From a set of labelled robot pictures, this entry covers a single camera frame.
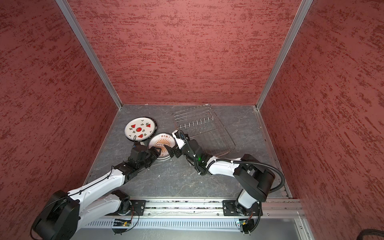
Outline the orange sunburst plate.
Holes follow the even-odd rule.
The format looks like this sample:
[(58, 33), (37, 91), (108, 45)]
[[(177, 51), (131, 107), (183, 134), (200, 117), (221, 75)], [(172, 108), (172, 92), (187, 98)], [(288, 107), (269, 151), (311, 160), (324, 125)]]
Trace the orange sunburst plate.
[(167, 160), (170, 158), (170, 154), (167, 151), (167, 149), (165, 148), (165, 146), (173, 148), (175, 145), (176, 145), (176, 141), (175, 141), (174, 137), (170, 134), (163, 133), (163, 134), (158, 134), (158, 135), (154, 136), (153, 138), (151, 138), (151, 140), (148, 143), (148, 148), (149, 149), (151, 147), (160, 148), (162, 151), (161, 151), (160, 156), (157, 158), (157, 160), (163, 161), (163, 160)]

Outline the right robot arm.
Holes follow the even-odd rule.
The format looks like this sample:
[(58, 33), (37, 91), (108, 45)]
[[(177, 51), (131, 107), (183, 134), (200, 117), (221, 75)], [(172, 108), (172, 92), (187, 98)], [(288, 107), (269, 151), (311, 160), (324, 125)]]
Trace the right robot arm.
[(234, 203), (240, 216), (249, 215), (254, 204), (265, 202), (269, 193), (281, 187), (273, 187), (280, 171), (249, 154), (237, 159), (219, 158), (204, 152), (196, 140), (191, 140), (181, 130), (175, 130), (172, 136), (176, 145), (172, 148), (165, 146), (170, 157), (184, 156), (200, 176), (222, 175), (237, 180), (243, 188)]

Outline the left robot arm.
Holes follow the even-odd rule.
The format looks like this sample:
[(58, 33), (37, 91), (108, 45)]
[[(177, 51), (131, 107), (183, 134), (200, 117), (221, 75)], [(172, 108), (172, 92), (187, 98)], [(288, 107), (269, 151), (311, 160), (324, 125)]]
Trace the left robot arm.
[(130, 197), (119, 187), (149, 168), (161, 152), (161, 148), (148, 148), (136, 142), (129, 158), (112, 166), (104, 176), (68, 192), (55, 192), (34, 220), (30, 234), (36, 233), (43, 240), (69, 240), (79, 229), (100, 217), (115, 212), (128, 213)]

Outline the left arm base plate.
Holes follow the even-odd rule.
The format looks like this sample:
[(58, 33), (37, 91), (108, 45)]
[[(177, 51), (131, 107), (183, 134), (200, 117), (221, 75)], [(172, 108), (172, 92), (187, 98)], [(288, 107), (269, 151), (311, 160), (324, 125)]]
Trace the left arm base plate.
[(117, 214), (120, 216), (131, 216), (137, 214), (142, 216), (146, 207), (146, 200), (123, 200)]

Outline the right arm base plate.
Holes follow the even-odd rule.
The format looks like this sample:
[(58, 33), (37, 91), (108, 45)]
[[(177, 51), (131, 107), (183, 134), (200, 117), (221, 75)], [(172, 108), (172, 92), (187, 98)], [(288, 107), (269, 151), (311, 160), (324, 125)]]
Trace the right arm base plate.
[(251, 208), (246, 209), (241, 205), (237, 205), (235, 200), (223, 200), (223, 214), (224, 216), (243, 216), (243, 217), (257, 217), (260, 212), (260, 206), (258, 202), (255, 202)]

